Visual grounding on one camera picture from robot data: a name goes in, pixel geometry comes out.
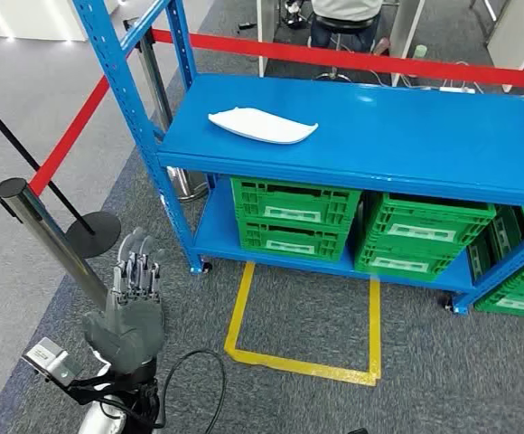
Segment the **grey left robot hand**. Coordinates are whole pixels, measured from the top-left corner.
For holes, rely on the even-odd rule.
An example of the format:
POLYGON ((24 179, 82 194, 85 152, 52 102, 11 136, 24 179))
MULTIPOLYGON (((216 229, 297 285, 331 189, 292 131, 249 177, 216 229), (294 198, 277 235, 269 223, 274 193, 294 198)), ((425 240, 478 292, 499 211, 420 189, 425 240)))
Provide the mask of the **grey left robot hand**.
POLYGON ((113 371, 129 374, 154 359, 165 339, 161 302, 164 250, 141 227, 126 235, 118 249, 113 286, 104 311, 82 318, 85 341, 113 371))

